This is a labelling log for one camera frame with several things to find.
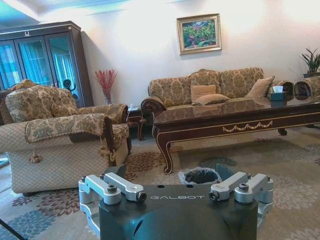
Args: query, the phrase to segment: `potted plant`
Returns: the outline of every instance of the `potted plant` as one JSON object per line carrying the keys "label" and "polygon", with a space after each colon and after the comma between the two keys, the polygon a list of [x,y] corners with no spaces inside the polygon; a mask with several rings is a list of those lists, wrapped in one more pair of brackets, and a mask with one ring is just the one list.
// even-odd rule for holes
{"label": "potted plant", "polygon": [[304,78],[310,78],[315,76],[320,76],[320,72],[318,72],[318,68],[320,67],[320,54],[315,54],[316,50],[311,51],[306,48],[308,53],[302,53],[302,59],[308,66],[308,72],[303,74]]}

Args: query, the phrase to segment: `side table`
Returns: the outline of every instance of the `side table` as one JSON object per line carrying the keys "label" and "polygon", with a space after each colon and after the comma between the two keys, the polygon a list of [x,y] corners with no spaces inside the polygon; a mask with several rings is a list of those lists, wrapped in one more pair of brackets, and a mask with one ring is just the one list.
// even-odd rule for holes
{"label": "side table", "polygon": [[128,119],[126,123],[131,127],[132,125],[137,125],[138,126],[138,134],[137,137],[139,141],[144,140],[144,136],[142,133],[142,128],[146,120],[144,119],[144,116],[142,114],[141,108],[140,107],[134,107],[134,108],[129,108],[129,114],[128,114]]}

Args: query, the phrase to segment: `glass cabinet door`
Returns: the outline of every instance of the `glass cabinet door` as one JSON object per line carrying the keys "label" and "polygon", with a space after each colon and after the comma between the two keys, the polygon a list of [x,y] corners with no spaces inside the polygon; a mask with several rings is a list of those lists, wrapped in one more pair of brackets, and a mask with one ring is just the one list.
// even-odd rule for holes
{"label": "glass cabinet door", "polygon": [[22,79],[13,41],[0,41],[0,79],[2,89],[11,88]]}
{"label": "glass cabinet door", "polygon": [[44,36],[51,65],[53,65],[57,87],[69,89],[77,102],[79,86],[77,85],[76,63],[68,33],[58,33]]}
{"label": "glass cabinet door", "polygon": [[22,75],[36,84],[53,84],[52,73],[46,51],[43,36],[26,37],[14,40],[21,67],[24,68]]}

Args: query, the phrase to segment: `vase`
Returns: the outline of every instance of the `vase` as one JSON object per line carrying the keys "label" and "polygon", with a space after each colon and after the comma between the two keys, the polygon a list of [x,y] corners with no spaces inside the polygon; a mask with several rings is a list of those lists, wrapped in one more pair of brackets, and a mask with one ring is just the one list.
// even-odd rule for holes
{"label": "vase", "polygon": [[104,97],[105,97],[105,104],[111,104],[111,94],[110,94],[110,92],[109,93],[106,93],[105,95],[104,95]]}

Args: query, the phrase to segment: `curtain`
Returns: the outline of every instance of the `curtain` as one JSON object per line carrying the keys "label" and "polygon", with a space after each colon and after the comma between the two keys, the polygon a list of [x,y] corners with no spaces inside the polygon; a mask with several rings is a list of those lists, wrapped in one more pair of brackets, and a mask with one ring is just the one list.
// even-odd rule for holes
{"label": "curtain", "polygon": [[41,41],[19,43],[28,79],[40,85],[51,85]]}
{"label": "curtain", "polygon": [[[53,56],[53,61],[54,61],[54,67],[55,67],[55,72],[56,76],[58,78],[58,83],[60,88],[63,87],[63,82],[66,79],[69,79],[71,81],[71,86],[70,89],[74,89],[75,87],[75,82],[76,82],[76,74],[74,70],[74,66],[72,64],[70,52],[65,49],[61,49],[59,47],[50,46],[52,56]],[[72,94],[77,94],[77,88],[72,91]]]}
{"label": "curtain", "polygon": [[0,45],[0,74],[5,89],[20,83],[17,64],[11,45]]}

